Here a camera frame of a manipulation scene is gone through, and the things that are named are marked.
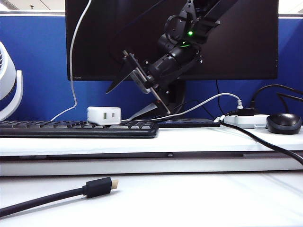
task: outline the white desk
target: white desk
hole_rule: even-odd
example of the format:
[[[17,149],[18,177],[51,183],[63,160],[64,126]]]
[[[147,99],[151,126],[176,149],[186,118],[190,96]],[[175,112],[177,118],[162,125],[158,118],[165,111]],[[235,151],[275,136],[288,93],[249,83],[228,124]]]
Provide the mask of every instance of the white desk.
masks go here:
[[[104,176],[2,177],[1,207],[78,188]],[[46,204],[0,220],[1,227],[298,227],[303,172],[127,175],[116,192]]]
[[[249,131],[270,143],[303,154],[303,129],[297,135],[272,134],[268,130]],[[160,156],[142,157],[142,154],[151,153]],[[78,155],[83,154],[93,158],[79,159]],[[110,158],[98,158],[99,154]],[[113,154],[116,157],[121,154],[134,156],[112,158]],[[73,158],[41,159],[48,155],[73,155]],[[2,176],[302,169],[297,161],[271,151],[239,131],[225,127],[160,129],[154,139],[1,138],[0,156]],[[8,158],[18,156],[38,156],[39,159]]]

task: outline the electric fan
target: electric fan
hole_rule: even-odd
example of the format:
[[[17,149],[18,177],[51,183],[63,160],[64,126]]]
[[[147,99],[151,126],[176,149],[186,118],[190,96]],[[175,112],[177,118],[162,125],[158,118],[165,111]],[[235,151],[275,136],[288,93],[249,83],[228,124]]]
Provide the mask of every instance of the electric fan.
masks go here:
[[[10,103],[0,111],[0,121],[5,120],[18,108],[23,94],[22,71],[15,69],[2,42],[0,42],[0,100],[7,98],[16,87]]]

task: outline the blue partition wall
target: blue partition wall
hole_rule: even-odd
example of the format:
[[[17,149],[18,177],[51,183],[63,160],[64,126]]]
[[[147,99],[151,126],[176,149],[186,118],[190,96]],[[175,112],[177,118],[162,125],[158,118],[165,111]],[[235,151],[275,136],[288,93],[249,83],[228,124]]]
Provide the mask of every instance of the blue partition wall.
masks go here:
[[[24,96],[10,119],[49,120],[73,105],[70,82],[67,80],[64,17],[1,16],[0,41],[7,48],[16,69],[24,74]],[[303,19],[281,18],[278,79],[220,80],[220,91],[239,95],[244,105],[248,106],[254,91],[264,85],[280,83],[303,90],[302,41]],[[119,106],[123,118],[127,118],[153,101],[152,95],[144,95],[131,81],[123,82],[112,93],[105,95],[109,84],[109,81],[75,82],[78,106],[58,120],[85,120],[88,106]],[[281,90],[270,88],[260,93],[257,107],[261,112],[284,111],[276,91]],[[186,100],[205,100],[215,94],[215,81],[187,82]],[[287,103],[291,112],[303,116],[303,103],[293,100],[287,100]],[[205,106],[213,115],[221,115],[217,100]],[[229,111],[236,107],[236,102],[231,97],[222,97],[221,106],[224,111]],[[187,117],[210,118],[203,108],[188,113]]]

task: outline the monitor screen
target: monitor screen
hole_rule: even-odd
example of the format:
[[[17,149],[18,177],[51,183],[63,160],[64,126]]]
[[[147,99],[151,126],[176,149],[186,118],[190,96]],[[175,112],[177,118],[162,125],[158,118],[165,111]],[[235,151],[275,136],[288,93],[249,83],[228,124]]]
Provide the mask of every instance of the monitor screen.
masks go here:
[[[168,17],[185,0],[93,0],[77,33],[73,50],[74,80],[113,80],[122,51],[139,62],[161,56],[157,42]],[[88,0],[65,0],[67,56],[76,24]],[[278,0],[238,0],[201,45],[203,63],[180,80],[275,79],[277,77]]]

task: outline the computer mouse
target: computer mouse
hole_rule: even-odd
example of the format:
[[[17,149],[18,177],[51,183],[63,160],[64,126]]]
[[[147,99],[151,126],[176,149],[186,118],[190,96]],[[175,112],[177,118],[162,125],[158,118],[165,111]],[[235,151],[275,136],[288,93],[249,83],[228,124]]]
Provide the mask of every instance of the computer mouse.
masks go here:
[[[302,119],[293,113],[273,114],[267,117],[266,125],[272,133],[298,134],[302,125]]]

